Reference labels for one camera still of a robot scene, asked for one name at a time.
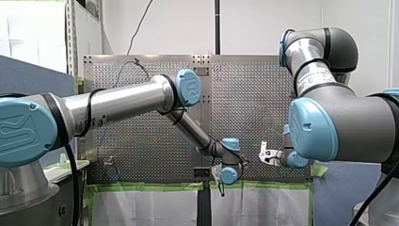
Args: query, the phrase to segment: gray wall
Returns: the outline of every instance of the gray wall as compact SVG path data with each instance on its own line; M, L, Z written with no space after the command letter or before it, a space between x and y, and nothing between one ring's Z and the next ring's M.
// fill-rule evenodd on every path
M346 226L352 209L374 190L380 166L372 164L323 163L323 177L313 182L314 226Z
M24 94L52 92L60 97L71 96L74 95L74 79L65 73L0 56L0 93L9 92ZM52 151L40 162L43 166L54 164L63 152L64 149Z

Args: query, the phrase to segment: light blue joint cap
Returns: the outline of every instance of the light blue joint cap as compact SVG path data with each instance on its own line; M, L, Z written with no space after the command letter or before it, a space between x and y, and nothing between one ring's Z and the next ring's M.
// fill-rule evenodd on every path
M338 153L338 136L325 109L311 98L291 102L290 138L294 149L304 158L332 161Z
M290 133L290 125L289 124L285 124L284 125L284 132L282 132L284 135L287 135Z
M385 89L383 92L392 96L399 97L399 88L389 88Z
M287 159L288 166L294 169L303 169L308 166L309 160L300 156L297 152L291 152Z
M223 138L221 143L230 151L240 152L240 140L237 138Z
M223 182L225 185L232 185L234 184L238 179L238 172L231 167L225 167L222 169L220 172L220 180Z
M176 90L183 106L193 106L200 101L200 78L189 69L179 70L176 78Z
M0 102L0 167L32 163L56 142L56 121L43 106L12 98Z

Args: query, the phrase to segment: pegboard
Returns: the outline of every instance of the pegboard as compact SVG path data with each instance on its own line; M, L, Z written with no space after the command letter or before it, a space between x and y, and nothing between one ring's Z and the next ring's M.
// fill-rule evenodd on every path
M246 180L309 178L309 169L267 167L258 159L262 140L269 148L281 148L291 101L292 78L278 66L276 56L86 56L86 91L148 81L139 67L129 63L136 59L150 76L174 76L184 68L207 72L200 75L202 101L188 113L214 138L240 138L242 153L250 160ZM86 149L97 153L97 161L88 168L92 184L192 182L193 168L211 162L157 112L107 125L88 136L92 141Z

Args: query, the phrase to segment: black pole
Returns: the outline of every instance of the black pole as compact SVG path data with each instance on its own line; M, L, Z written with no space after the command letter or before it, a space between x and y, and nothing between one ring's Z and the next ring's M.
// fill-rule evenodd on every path
M220 0L215 0L215 54L220 55Z
M194 182L202 182L197 193L197 226L212 226L211 180L211 168L194 168Z

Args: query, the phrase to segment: white wall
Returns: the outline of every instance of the white wall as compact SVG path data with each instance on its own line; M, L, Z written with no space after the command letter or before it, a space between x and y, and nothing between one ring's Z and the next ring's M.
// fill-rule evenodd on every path
M322 25L321 0L221 0L220 5L224 55L277 55L285 30Z
M67 71L65 3L0 1L0 55Z
M106 54L126 54L148 2L103 1ZM215 0L153 1L131 54L214 53L214 4ZM320 8L321 0L221 0L221 53L276 55L285 29L321 26Z
M74 3L78 76L84 75L84 55L101 55L103 53L101 24L78 2Z
M103 1L105 54L125 55L149 0ZM207 54L215 49L213 0L153 1L132 55Z
M392 87L399 87L399 3L391 1L391 70Z
M359 65L349 82L357 95L390 85L390 5L390 0L323 0L323 26L348 31L358 45Z

